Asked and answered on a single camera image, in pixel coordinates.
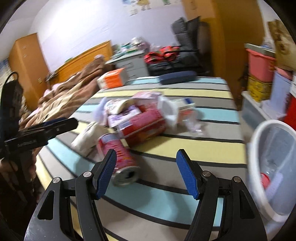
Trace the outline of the person's left hand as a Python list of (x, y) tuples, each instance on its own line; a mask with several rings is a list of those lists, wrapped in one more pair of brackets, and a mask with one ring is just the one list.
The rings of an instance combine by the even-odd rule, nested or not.
[[(35, 150), (32, 151), (31, 165), (28, 167), (28, 173), (30, 173), (31, 180), (36, 178), (36, 153)], [(15, 162), (10, 161), (7, 158), (1, 158), (1, 176), (6, 181), (6, 183), (12, 183), (10, 173), (16, 172), (18, 166)]]

